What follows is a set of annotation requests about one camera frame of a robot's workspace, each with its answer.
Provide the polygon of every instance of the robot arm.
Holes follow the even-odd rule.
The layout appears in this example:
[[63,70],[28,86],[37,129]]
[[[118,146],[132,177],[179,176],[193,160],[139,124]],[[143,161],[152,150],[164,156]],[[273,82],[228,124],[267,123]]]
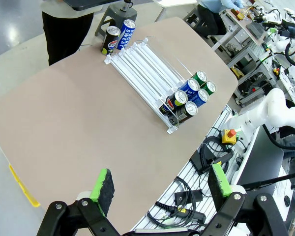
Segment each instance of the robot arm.
[[230,118],[225,128],[238,130],[249,137],[254,130],[269,122],[273,127],[290,126],[295,128],[295,107],[287,108],[285,96],[279,88],[272,89],[265,99],[252,110]]

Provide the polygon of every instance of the person's leg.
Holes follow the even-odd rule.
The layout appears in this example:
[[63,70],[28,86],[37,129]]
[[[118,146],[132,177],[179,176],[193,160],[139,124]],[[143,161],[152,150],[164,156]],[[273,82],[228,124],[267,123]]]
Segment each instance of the person's leg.
[[93,14],[74,19],[52,17],[43,12],[49,65],[75,53],[92,23]]
[[200,5],[198,5],[198,12],[206,26],[199,26],[195,28],[195,32],[197,32],[197,34],[202,37],[207,37],[208,35],[216,35],[218,33],[218,26],[214,18],[215,13]]
[[217,35],[225,35],[227,31],[226,31],[224,22],[220,16],[220,14],[214,13],[213,15],[214,15],[214,19],[217,24],[217,27],[218,27]]

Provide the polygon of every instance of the blue shirt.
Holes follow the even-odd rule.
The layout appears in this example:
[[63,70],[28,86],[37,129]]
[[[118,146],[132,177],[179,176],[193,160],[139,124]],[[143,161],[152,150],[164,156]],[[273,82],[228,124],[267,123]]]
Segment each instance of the blue shirt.
[[241,0],[200,0],[199,4],[214,13],[219,13],[225,9],[239,10],[243,8]]

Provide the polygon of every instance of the green foam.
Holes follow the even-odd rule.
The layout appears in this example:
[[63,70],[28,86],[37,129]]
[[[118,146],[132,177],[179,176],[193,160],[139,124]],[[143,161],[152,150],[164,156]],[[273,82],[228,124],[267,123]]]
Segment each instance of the green foam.
[[104,184],[104,181],[106,179],[106,174],[108,172],[108,169],[102,169],[101,172],[99,173],[99,177],[96,181],[96,184],[95,184],[95,187],[93,188],[89,198],[92,199],[93,202],[97,203],[98,206],[99,206],[99,209],[101,210],[102,214],[104,214],[99,202],[98,202],[98,198],[99,198],[99,195],[100,195],[100,191],[103,187],[103,184]]
[[219,188],[221,189],[221,192],[223,194],[223,197],[228,197],[231,193],[231,186],[228,183],[228,180],[224,174],[224,171],[222,169],[222,166],[219,164],[213,164],[213,171],[216,175]]

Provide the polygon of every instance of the black can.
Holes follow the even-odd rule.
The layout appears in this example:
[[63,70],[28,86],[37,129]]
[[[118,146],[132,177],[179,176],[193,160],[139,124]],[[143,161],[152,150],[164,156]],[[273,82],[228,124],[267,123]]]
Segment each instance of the black can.
[[170,111],[173,111],[176,107],[185,104],[187,101],[187,94],[184,91],[178,89],[176,92],[166,98],[166,106],[162,105],[159,110],[162,114],[169,115],[171,114]]
[[177,108],[175,115],[170,114],[168,120],[172,125],[184,123],[198,113],[198,107],[194,102],[186,102],[183,106]]
[[102,54],[107,55],[114,51],[115,45],[118,42],[120,29],[116,26],[109,26],[106,30],[106,35],[103,41]]

